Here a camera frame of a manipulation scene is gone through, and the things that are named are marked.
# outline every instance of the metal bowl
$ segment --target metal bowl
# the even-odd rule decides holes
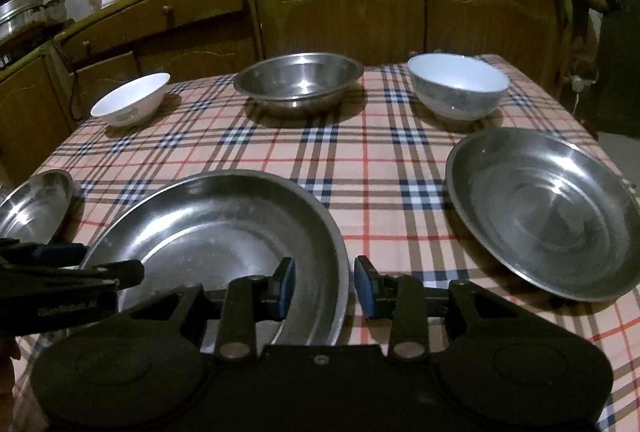
[[[334,344],[349,291],[344,241],[326,208],[289,179],[228,170],[187,177],[127,211],[92,245],[82,263],[137,258],[145,279],[120,294],[120,308],[180,285],[222,289],[234,278],[271,275],[296,261],[296,288],[284,323],[259,322],[257,343]],[[218,323],[202,343],[212,351]]]
[[[420,54],[407,66],[415,95],[445,121],[482,119],[498,108],[509,88],[505,73],[459,54]]]
[[[535,130],[482,130],[454,146],[446,181],[471,233],[532,284],[604,301],[639,283],[640,206],[575,145]]]
[[[277,56],[240,72],[234,87],[275,116],[311,116],[329,110],[363,75],[361,63],[341,54]]]
[[[30,177],[0,204],[0,237],[49,243],[62,227],[75,192],[64,170]]]

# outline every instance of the dark door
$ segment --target dark door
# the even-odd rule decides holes
[[[640,0],[604,16],[592,112],[597,130],[640,136]]]

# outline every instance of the checkered tablecloth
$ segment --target checkered tablecloth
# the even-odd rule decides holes
[[[476,129],[546,131],[615,170],[590,135],[538,85],[496,56],[484,59],[508,74],[511,87],[499,111]],[[431,287],[471,279],[591,340],[607,354],[615,377],[600,428],[640,430],[638,289],[615,303],[560,303],[492,258],[460,221],[444,187],[447,155],[463,135],[415,98],[405,65],[367,70],[362,92],[351,94],[335,112],[303,122],[268,117],[236,94],[232,78],[175,85],[143,128],[106,129],[90,119],[76,130],[42,167],[69,171],[84,196],[66,237],[91,243],[149,192],[202,171],[244,168],[290,177],[329,209],[351,258],[367,255],[380,272],[410,272]],[[366,322],[352,300],[341,340],[385,344],[388,331],[386,322]],[[434,350],[446,344],[436,322],[431,339]],[[16,392],[22,398],[16,430],[34,430],[28,357],[42,344],[26,338],[20,345],[25,359],[18,369]]]

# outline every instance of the tablecloth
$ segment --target tablecloth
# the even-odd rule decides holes
[[[545,131],[619,173],[556,100],[501,58],[483,58],[507,73],[511,86],[499,110],[474,129]],[[638,289],[615,303],[559,302],[492,258],[456,215],[444,185],[447,155],[464,134],[417,100],[404,64],[366,70],[362,91],[306,121],[268,117],[234,91],[232,80],[227,75],[176,84],[141,128],[117,130],[90,119],[76,130],[42,166],[69,171],[84,197],[66,238],[91,243],[149,192],[191,174],[244,168],[289,177],[329,209],[351,259],[367,255],[380,272],[410,272],[430,287],[470,279],[591,340],[606,353],[615,378],[599,427],[640,430]],[[366,322],[350,301],[342,342],[385,344],[388,332],[388,322]],[[433,350],[446,345],[437,322],[431,341]],[[34,426],[28,373],[43,344],[31,337],[20,346],[15,429],[26,430]]]

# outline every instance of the metal bolt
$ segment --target metal bolt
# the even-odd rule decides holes
[[[314,363],[316,365],[326,365],[329,363],[329,356],[326,354],[318,354],[317,356],[314,356]]]
[[[400,342],[394,347],[394,354],[404,360],[420,358],[424,351],[424,345],[418,342]]]
[[[227,360],[241,360],[251,353],[251,348],[242,342],[229,342],[220,347],[220,356]]]

